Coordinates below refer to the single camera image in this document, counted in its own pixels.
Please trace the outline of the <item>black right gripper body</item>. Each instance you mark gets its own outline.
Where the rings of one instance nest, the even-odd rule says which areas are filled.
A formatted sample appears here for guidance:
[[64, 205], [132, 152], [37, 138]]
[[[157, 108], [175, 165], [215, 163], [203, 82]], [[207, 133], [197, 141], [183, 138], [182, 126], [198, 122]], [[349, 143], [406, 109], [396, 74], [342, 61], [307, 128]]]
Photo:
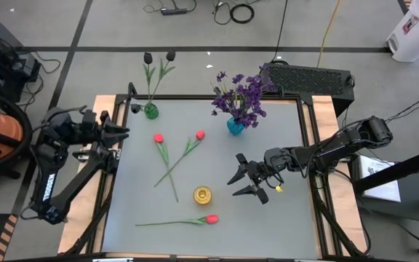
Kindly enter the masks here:
[[247, 176], [250, 180], [249, 186], [254, 186], [257, 189], [257, 196], [264, 205], [269, 201], [266, 191], [260, 187], [262, 182], [268, 183], [268, 179], [278, 175], [277, 180], [283, 184], [283, 179], [280, 176], [279, 170], [283, 170], [287, 166], [287, 150], [283, 148], [272, 148], [265, 152], [264, 160], [262, 162], [250, 161], [248, 162], [245, 155], [242, 153], [236, 155], [239, 165], [244, 165], [247, 169]]

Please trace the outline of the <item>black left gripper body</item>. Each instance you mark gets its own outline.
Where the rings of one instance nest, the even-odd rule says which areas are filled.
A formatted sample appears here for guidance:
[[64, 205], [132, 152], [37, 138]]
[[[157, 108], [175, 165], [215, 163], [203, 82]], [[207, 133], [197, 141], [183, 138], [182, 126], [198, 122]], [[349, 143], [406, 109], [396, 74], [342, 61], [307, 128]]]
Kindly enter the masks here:
[[83, 144], [85, 146], [88, 143], [99, 141], [103, 125], [106, 120], [109, 120], [109, 113], [108, 111], [102, 111], [100, 113], [100, 122], [96, 121], [97, 114], [91, 109], [87, 109], [82, 115], [81, 122], [74, 125], [73, 142], [74, 144]]

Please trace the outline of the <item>red artificial tulip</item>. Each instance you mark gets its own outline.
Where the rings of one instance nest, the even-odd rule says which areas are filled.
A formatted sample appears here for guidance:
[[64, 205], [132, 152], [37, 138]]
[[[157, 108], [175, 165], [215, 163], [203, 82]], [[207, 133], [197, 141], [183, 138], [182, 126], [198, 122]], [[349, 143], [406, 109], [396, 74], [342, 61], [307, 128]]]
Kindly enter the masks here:
[[175, 188], [175, 183], [172, 177], [172, 174], [170, 173], [170, 167], [169, 167], [169, 153], [168, 153], [168, 149], [167, 149], [167, 145], [164, 142], [164, 136], [162, 134], [155, 134], [153, 136], [154, 142], [159, 150], [159, 153], [161, 154], [161, 157], [164, 161], [164, 164], [166, 165], [167, 168], [167, 175], [169, 177], [171, 186], [172, 186], [172, 191], [175, 197], [176, 202], [179, 202], [178, 199], [178, 195], [177, 195], [177, 191]]
[[[184, 151], [182, 153], [182, 155], [180, 156], [179, 159], [176, 160], [176, 162], [172, 165], [169, 166], [170, 167], [170, 173], [173, 171], [173, 169], [188, 155], [190, 154], [204, 139], [205, 137], [205, 132], [203, 130], [199, 130], [196, 134], [195, 134], [195, 139], [191, 140], [188, 139]], [[166, 177], [167, 177], [167, 172], [156, 182], [156, 184], [154, 185], [154, 187], [157, 187]]]
[[193, 225], [205, 225], [205, 224], [215, 224], [219, 221], [217, 215], [206, 215], [201, 218], [191, 218], [181, 221], [167, 221], [167, 222], [158, 222], [158, 223], [141, 223], [136, 224], [136, 226], [158, 226], [166, 224], [175, 224], [175, 223], [184, 223], [184, 224], [193, 224]]

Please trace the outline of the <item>purple artificial flower stem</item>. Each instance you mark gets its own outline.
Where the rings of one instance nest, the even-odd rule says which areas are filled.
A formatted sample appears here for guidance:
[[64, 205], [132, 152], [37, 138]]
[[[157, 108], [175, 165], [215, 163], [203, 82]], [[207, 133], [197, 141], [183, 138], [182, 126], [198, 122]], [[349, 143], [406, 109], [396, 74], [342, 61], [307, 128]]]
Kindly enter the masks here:
[[237, 75], [233, 78], [233, 83], [236, 84], [234, 109], [231, 112], [234, 123], [244, 129], [256, 128], [259, 125], [258, 118], [267, 117], [261, 106], [261, 98], [264, 94], [276, 91], [269, 76], [269, 67], [262, 65], [259, 73], [254, 76]]
[[227, 74], [225, 71], [220, 71], [216, 76], [216, 85], [213, 87], [217, 95], [223, 95], [228, 92], [226, 87]]
[[234, 96], [230, 93], [216, 95], [212, 105], [215, 107], [211, 112], [213, 116], [217, 116], [219, 113], [234, 114]]

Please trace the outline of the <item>green textured glass vase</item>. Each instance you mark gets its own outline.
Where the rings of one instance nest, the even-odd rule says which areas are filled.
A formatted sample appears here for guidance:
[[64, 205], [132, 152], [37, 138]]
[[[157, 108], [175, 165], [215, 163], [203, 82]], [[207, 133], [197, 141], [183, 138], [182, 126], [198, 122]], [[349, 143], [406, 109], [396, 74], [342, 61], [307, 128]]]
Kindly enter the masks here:
[[154, 103], [146, 103], [143, 111], [148, 119], [156, 119], [159, 116], [159, 110]]

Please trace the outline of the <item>yellow textured glass vase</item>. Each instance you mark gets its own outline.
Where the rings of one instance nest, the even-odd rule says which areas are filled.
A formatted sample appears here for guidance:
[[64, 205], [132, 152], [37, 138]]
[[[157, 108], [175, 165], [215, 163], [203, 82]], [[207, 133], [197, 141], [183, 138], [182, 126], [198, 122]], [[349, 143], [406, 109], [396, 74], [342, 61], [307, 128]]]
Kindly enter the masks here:
[[193, 191], [193, 200], [198, 205], [207, 205], [212, 200], [212, 192], [207, 186], [199, 186]]

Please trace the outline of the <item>blue textured glass vase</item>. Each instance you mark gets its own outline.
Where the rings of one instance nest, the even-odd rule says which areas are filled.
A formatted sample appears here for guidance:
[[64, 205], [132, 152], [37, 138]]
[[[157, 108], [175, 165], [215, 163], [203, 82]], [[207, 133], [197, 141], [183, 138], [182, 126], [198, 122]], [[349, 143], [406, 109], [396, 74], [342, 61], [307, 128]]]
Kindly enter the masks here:
[[237, 124], [233, 117], [226, 122], [226, 125], [228, 131], [234, 136], [241, 134], [245, 129], [245, 126], [243, 124]]

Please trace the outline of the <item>grey table mat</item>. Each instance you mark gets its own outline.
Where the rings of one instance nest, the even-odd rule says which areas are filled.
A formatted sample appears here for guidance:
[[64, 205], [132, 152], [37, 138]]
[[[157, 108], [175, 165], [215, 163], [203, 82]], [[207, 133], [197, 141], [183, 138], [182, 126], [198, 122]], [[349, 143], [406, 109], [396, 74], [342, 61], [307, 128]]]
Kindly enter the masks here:
[[[242, 178], [228, 181], [238, 169], [236, 155], [260, 162], [270, 148], [300, 146], [298, 109], [294, 103], [265, 103], [267, 117], [256, 128], [232, 135], [228, 116], [213, 116], [212, 104], [197, 100], [161, 100], [159, 116], [127, 117], [129, 137], [124, 141], [113, 198], [105, 226], [103, 251], [205, 255], [215, 257], [308, 258], [317, 257], [308, 182], [297, 172], [283, 171], [278, 192], [276, 180], [263, 188], [269, 201], [253, 195], [233, 196], [250, 183]], [[162, 134], [172, 166], [182, 155], [188, 139], [203, 130], [203, 141], [171, 172], [179, 202], [167, 176], [167, 168], [153, 140]], [[198, 205], [193, 191], [207, 186], [212, 200]], [[217, 215], [215, 224], [184, 223], [136, 226]]]

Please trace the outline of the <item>light wooden table board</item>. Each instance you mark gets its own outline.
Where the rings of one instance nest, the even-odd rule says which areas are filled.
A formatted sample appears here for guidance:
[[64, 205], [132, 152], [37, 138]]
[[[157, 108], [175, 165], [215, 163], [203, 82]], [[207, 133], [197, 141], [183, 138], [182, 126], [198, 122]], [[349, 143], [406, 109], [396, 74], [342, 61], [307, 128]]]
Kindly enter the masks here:
[[[108, 111], [117, 114], [117, 123], [124, 122], [126, 106], [123, 95], [97, 95], [93, 111], [100, 113]], [[332, 98], [330, 96], [312, 97], [312, 105], [304, 105], [303, 113], [309, 114], [306, 121], [308, 140], [314, 140], [314, 133], [318, 132], [321, 139], [331, 136], [339, 129]], [[348, 180], [350, 173], [348, 165], [340, 162], [336, 171], [329, 174], [329, 193], [334, 207], [335, 218], [348, 238], [358, 249], [365, 251], [370, 248], [370, 238], [366, 235], [359, 215], [354, 188]], [[68, 222], [64, 226], [58, 252], [64, 253], [80, 238], [91, 220], [98, 212], [96, 204], [103, 204], [112, 187], [112, 176], [103, 175], [100, 171], [74, 198], [68, 213]]]

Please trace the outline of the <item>black perforated computer case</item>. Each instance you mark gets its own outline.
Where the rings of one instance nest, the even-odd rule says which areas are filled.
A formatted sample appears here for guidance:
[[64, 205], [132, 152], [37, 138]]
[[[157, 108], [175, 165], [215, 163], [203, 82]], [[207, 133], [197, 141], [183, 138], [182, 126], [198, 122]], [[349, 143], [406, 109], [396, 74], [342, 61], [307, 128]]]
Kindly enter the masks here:
[[330, 96], [336, 116], [354, 102], [355, 78], [350, 71], [286, 63], [265, 63], [263, 66], [265, 69], [260, 75], [274, 84], [274, 94], [297, 95], [309, 105], [313, 103], [313, 96]]

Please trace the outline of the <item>white paper sheet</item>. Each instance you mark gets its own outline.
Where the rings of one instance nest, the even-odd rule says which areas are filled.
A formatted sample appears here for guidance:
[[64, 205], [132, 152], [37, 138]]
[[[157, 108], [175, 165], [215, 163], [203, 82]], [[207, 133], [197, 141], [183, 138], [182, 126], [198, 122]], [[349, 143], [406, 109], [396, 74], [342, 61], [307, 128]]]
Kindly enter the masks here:
[[[395, 162], [387, 162], [368, 156], [359, 156], [359, 178], [366, 178], [379, 171], [395, 165]], [[363, 197], [382, 199], [391, 202], [401, 202], [399, 184], [396, 180], [377, 186], [362, 193]]]

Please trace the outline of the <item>black power strip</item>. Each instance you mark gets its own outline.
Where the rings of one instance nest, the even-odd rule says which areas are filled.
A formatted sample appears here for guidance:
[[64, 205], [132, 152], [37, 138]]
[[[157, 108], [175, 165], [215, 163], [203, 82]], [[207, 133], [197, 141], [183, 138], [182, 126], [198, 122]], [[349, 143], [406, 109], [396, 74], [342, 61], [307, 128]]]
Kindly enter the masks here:
[[184, 15], [186, 13], [188, 13], [187, 9], [160, 9], [160, 12], [163, 16], [167, 16], [167, 15]]

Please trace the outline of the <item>black metal stand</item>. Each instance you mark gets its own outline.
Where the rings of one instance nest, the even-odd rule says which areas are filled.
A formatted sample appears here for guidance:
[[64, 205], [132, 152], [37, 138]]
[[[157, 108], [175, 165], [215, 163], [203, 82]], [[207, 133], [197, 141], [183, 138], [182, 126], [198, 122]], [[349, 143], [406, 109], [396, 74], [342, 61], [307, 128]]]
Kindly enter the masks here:
[[359, 168], [352, 167], [356, 195], [396, 182], [400, 195], [398, 202], [368, 197], [360, 207], [399, 218], [419, 221], [419, 154], [377, 171], [365, 178], [359, 177]]

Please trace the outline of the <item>white bin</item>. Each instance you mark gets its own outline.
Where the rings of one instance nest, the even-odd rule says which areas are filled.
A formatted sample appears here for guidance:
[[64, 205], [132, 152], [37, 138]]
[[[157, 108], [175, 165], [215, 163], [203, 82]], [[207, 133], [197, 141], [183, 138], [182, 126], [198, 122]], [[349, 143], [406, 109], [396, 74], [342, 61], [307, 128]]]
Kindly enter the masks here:
[[411, 63], [419, 58], [419, 0], [411, 0], [410, 8], [386, 43], [396, 61]]

